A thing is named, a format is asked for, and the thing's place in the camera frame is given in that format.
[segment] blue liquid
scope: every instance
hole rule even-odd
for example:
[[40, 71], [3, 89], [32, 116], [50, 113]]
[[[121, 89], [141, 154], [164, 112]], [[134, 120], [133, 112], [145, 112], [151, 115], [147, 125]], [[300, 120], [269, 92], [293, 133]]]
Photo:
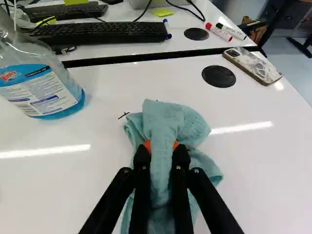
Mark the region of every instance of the blue liquid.
[[63, 111], [59, 111], [56, 112], [54, 114], [50, 114], [50, 115], [46, 115], [46, 116], [29, 116], [31, 118], [41, 118], [41, 119], [58, 119], [58, 118], [63, 118], [65, 116], [69, 116], [73, 113], [76, 113], [77, 111], [81, 110], [83, 108], [84, 105], [84, 100], [85, 100], [85, 94], [84, 94], [84, 90], [81, 89], [81, 99], [80, 101], [73, 105], [70, 108], [67, 108]]

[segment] black keyboard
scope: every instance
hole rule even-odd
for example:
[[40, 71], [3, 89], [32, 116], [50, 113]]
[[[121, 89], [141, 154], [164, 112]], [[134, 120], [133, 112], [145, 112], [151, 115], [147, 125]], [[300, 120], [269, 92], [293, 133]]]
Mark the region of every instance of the black keyboard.
[[75, 5], [50, 5], [23, 8], [31, 22], [38, 22], [51, 16], [57, 20], [71, 20], [79, 18], [101, 17], [107, 11], [108, 5], [99, 5], [97, 1]]
[[48, 45], [161, 42], [167, 38], [162, 22], [95, 22], [42, 26], [30, 34]]

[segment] black desk edge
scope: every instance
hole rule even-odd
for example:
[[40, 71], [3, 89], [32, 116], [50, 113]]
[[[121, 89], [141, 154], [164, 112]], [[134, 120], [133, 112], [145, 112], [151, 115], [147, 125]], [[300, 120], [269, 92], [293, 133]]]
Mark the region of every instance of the black desk edge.
[[[243, 46], [243, 47], [250, 52], [259, 51], [258, 46]], [[126, 63], [126, 62], [151, 61], [160, 59], [177, 59], [205, 55], [218, 55], [222, 54], [225, 50], [230, 48], [232, 47], [204, 49], [204, 50], [174, 51], [174, 52], [142, 54], [142, 55], [127, 55], [116, 57], [84, 58], [63, 61], [62, 63], [66, 68], [73, 68], [73, 67], [86, 67], [86, 66]]]

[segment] blue pen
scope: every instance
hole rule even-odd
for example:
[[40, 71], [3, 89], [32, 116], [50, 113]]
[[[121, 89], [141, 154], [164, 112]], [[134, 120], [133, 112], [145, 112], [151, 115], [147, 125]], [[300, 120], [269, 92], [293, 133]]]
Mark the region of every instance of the blue pen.
[[162, 22], [165, 24], [166, 30], [168, 32], [167, 39], [171, 39], [172, 38], [172, 34], [170, 34], [169, 31], [168, 31], [169, 25], [168, 25], [167, 19], [164, 19]]

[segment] light blue towel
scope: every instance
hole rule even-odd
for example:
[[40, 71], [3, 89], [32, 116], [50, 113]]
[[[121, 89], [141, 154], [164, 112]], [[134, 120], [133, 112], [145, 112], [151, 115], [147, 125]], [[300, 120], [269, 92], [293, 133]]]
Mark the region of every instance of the light blue towel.
[[[152, 213], [148, 224], [149, 234], [173, 234], [175, 224], [170, 206], [169, 174], [172, 163], [173, 144], [177, 140], [185, 144], [191, 157], [190, 169], [202, 168], [216, 186], [222, 173], [204, 153], [195, 149], [208, 136], [211, 129], [204, 118], [190, 107], [146, 99], [142, 113], [127, 115], [124, 131], [134, 151], [146, 140], [151, 140], [151, 198]], [[121, 225], [121, 234], [128, 234], [134, 193], [126, 205]], [[195, 223], [198, 204], [189, 192], [192, 221]]]

